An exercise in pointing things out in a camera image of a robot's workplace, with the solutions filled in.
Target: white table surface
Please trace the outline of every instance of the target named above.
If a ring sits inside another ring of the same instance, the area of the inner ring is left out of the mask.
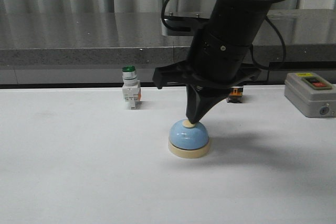
[[[336,119],[284,86],[244,87],[202,123],[210,153],[167,148],[185,88],[0,90],[0,223],[336,223]]]

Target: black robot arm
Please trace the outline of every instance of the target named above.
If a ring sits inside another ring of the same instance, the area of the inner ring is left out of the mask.
[[[191,123],[225,99],[232,86],[258,77],[258,68],[242,62],[271,4],[279,1],[217,0],[209,20],[165,17],[181,24],[164,23],[168,28],[179,33],[193,30],[194,37],[186,60],[156,68],[153,81],[159,89],[169,83],[186,84]]]

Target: red button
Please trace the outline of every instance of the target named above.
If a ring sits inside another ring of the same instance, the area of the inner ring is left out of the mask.
[[[327,85],[325,85],[323,82],[314,82],[312,83],[315,87],[317,88],[322,88],[322,87],[326,87]]]

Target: yellow label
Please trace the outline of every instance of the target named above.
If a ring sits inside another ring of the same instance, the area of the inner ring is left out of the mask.
[[[301,77],[313,76],[311,73],[296,73],[296,75]]]

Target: gray control box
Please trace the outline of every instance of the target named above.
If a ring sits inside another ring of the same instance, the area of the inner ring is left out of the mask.
[[[309,118],[336,116],[336,87],[315,73],[289,73],[285,96]]]

